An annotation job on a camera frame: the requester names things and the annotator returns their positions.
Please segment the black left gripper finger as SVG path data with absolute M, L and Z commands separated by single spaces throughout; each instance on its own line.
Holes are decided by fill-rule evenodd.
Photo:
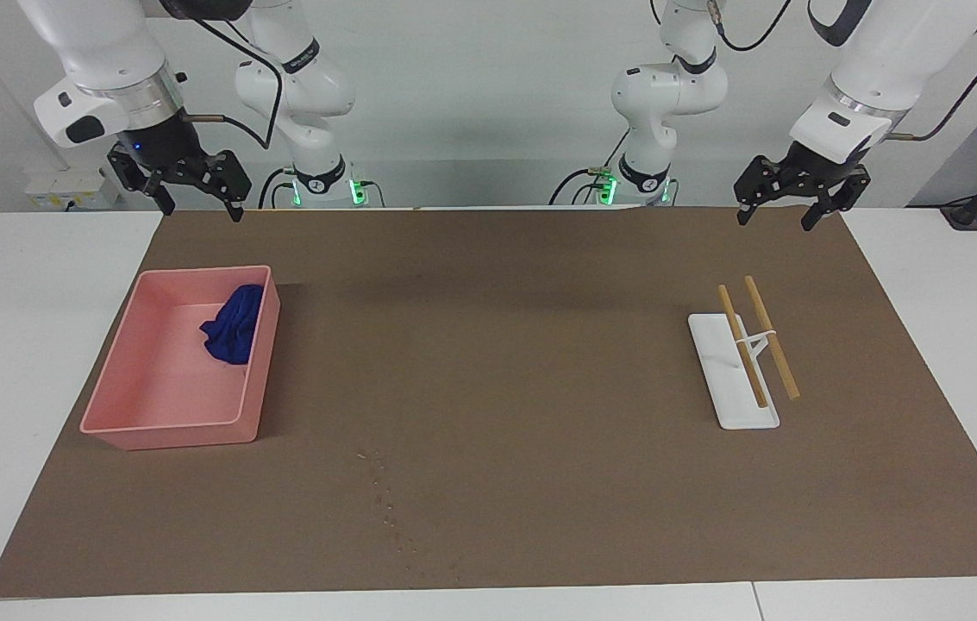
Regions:
M 814 192 L 811 194 L 815 201 L 800 220 L 802 229 L 809 232 L 825 217 L 854 208 L 855 202 L 867 189 L 870 180 L 866 168 L 858 166 L 854 172 L 844 178 L 844 181 L 836 185 L 836 189 L 832 193 L 823 181 L 815 182 Z
M 733 192 L 739 204 L 737 222 L 745 227 L 762 205 L 792 196 L 800 189 L 800 177 L 792 170 L 772 162 L 763 154 L 753 158 L 734 181 Z

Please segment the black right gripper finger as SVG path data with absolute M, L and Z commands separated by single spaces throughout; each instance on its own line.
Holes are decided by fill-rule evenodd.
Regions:
M 185 165 L 185 170 L 190 185 L 220 201 L 232 223 L 239 223 L 243 219 L 243 204 L 253 184 L 235 153 L 224 150 L 192 159 Z
M 144 194 L 145 197 L 154 201 L 162 215 L 172 215 L 176 204 L 172 199 L 172 194 L 165 188 L 162 170 L 156 168 L 151 173 L 146 173 L 136 160 L 126 152 L 122 144 L 115 144 L 110 149 L 107 153 L 107 161 L 126 191 Z

